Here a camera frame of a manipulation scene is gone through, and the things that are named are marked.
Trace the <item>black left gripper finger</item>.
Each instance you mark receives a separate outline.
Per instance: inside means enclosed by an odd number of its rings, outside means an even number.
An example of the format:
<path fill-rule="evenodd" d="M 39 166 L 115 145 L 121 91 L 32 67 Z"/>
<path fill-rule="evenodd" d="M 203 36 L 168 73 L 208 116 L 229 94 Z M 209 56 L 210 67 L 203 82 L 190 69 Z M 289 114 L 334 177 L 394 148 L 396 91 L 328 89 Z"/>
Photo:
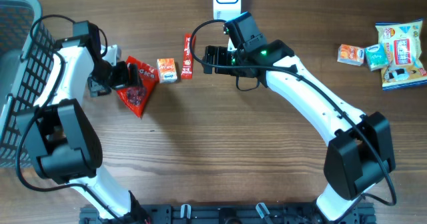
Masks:
<path fill-rule="evenodd" d="M 137 64 L 130 63 L 128 65 L 128 71 L 129 71 L 128 86 L 129 87 L 143 87 L 141 77 L 139 76 L 139 69 L 138 69 Z"/>
<path fill-rule="evenodd" d="M 129 85 L 129 70 L 126 63 L 117 63 L 112 67 L 111 87 L 126 88 Z"/>

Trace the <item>red Hacks candy bag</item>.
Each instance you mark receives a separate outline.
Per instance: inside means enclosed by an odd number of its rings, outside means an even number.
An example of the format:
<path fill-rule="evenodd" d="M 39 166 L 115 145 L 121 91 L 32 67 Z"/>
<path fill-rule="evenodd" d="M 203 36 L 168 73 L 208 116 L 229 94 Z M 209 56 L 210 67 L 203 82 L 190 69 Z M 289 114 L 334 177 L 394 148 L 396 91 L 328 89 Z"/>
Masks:
<path fill-rule="evenodd" d="M 134 87 L 120 89 L 117 94 L 125 106 L 138 118 L 141 118 L 149 96 L 159 82 L 158 70 L 132 56 L 127 58 L 126 64 L 128 69 L 131 67 L 137 69 L 139 84 Z"/>

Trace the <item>red coffee stick sachet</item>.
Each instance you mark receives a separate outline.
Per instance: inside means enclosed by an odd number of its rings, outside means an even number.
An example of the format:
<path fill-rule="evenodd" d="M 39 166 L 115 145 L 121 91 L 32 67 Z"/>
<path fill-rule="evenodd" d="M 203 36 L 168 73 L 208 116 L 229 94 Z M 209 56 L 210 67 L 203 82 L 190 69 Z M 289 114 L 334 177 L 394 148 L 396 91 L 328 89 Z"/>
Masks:
<path fill-rule="evenodd" d="M 181 70 L 181 79 L 192 79 L 193 77 L 193 55 L 191 54 L 191 33 L 186 33 L 184 37 L 183 67 Z"/>

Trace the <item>orange small carton box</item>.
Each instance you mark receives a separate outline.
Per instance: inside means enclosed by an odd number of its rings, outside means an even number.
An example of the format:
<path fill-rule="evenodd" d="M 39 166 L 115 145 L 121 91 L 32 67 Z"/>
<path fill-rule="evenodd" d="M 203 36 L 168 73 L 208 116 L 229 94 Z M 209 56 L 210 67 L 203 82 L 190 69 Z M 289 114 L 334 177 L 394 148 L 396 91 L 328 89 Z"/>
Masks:
<path fill-rule="evenodd" d="M 365 50 L 361 47 L 341 44 L 338 49 L 337 62 L 361 66 L 364 64 Z"/>

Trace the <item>teal Kleenex tissue pack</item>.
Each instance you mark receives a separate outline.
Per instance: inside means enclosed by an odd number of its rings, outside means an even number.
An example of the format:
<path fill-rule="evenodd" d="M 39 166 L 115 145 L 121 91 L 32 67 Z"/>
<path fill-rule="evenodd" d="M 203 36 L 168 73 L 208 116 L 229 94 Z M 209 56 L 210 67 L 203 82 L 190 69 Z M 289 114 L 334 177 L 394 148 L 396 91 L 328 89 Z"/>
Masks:
<path fill-rule="evenodd" d="M 365 48 L 365 58 L 368 68 L 375 71 L 389 66 L 386 50 L 382 44 L 376 44 Z"/>

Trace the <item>yellow white snack bag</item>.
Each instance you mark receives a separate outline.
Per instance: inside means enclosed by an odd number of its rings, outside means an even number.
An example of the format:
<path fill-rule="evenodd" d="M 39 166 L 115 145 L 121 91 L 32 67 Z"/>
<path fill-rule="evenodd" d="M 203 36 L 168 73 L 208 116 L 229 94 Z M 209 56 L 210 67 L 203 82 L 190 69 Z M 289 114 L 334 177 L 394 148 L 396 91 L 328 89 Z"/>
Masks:
<path fill-rule="evenodd" d="M 387 54 L 389 65 L 381 69 L 385 91 L 426 84 L 426 69 L 420 61 L 423 20 L 408 23 L 376 24 L 378 42 Z"/>

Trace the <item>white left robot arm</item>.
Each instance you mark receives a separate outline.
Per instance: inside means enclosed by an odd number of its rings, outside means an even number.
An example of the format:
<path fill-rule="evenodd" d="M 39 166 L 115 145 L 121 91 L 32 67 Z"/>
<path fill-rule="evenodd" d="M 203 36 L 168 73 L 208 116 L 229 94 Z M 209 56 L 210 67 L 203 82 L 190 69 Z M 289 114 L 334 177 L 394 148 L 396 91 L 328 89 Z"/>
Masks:
<path fill-rule="evenodd" d="M 56 186 L 29 184 L 15 159 L 16 173 L 26 188 L 52 192 L 72 188 L 97 210 L 102 223 L 149 223 L 149 214 L 131 191 L 123 188 L 103 166 L 101 142 L 81 108 L 87 80 L 109 90 L 140 87 L 139 72 L 102 45 L 105 33 L 89 21 L 73 23 L 72 37 L 60 39 L 47 51 L 54 67 L 32 108 L 20 111 L 19 149 L 26 149 L 35 172 Z"/>

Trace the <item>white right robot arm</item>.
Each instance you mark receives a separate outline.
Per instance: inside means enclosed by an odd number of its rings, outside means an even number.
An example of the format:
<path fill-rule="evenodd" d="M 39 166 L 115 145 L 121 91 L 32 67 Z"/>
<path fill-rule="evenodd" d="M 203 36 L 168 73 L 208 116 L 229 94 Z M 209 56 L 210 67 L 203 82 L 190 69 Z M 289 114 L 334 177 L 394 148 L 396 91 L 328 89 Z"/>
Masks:
<path fill-rule="evenodd" d="M 390 123 L 343 101 L 317 80 L 283 41 L 267 42 L 251 13 L 221 20 L 233 50 L 207 46 L 199 63 L 206 74 L 254 78 L 292 104 L 327 146 L 324 175 L 328 182 L 315 200 L 314 223 L 341 223 L 361 200 L 397 203 L 390 173 L 396 168 Z"/>

